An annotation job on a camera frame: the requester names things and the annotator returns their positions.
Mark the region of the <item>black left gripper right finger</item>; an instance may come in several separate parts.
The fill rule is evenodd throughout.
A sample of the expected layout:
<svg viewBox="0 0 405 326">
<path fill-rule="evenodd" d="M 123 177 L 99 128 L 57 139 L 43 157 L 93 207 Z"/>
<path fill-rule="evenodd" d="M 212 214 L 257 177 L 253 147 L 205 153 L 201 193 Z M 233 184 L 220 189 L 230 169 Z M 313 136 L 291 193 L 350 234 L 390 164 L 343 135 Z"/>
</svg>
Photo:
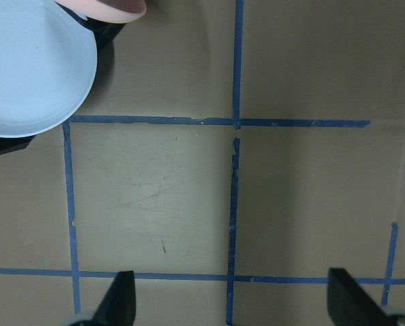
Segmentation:
<svg viewBox="0 0 405 326">
<path fill-rule="evenodd" d="M 336 326 L 391 325 L 391 319 L 344 268 L 328 270 L 326 305 Z"/>
</svg>

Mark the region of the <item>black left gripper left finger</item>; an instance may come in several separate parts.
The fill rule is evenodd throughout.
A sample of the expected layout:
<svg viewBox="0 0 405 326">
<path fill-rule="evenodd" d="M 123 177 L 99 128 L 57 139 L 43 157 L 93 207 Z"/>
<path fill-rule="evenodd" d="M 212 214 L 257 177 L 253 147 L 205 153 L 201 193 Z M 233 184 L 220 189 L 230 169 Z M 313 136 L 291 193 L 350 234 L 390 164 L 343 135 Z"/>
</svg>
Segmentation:
<svg viewBox="0 0 405 326">
<path fill-rule="evenodd" d="M 133 325 L 136 318 L 134 272 L 118 272 L 92 317 L 93 325 Z"/>
</svg>

